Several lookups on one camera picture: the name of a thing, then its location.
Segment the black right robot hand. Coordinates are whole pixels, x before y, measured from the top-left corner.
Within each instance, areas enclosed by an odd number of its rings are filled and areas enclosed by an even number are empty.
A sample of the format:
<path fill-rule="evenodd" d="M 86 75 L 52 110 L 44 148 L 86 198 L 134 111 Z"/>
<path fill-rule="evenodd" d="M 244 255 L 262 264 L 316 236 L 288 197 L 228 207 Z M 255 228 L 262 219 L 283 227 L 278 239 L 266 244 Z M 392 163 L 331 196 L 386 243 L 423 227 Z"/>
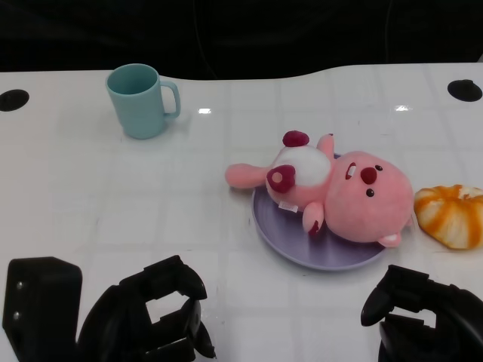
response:
<path fill-rule="evenodd" d="M 375 324 L 379 361 L 482 360 L 482 300 L 428 274 L 390 265 L 361 311 Z"/>

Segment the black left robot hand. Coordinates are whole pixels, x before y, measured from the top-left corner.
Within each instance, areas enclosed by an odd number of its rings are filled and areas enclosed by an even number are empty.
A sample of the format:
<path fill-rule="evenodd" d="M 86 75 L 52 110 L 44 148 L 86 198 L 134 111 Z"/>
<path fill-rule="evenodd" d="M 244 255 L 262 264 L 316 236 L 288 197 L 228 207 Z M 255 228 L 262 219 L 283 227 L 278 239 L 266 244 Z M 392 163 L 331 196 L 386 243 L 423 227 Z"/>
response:
<path fill-rule="evenodd" d="M 172 293 L 183 306 L 152 322 L 147 302 Z M 109 287 L 90 310 L 78 338 L 80 361 L 193 361 L 215 358 L 201 320 L 206 299 L 199 275 L 178 255 L 145 267 Z"/>

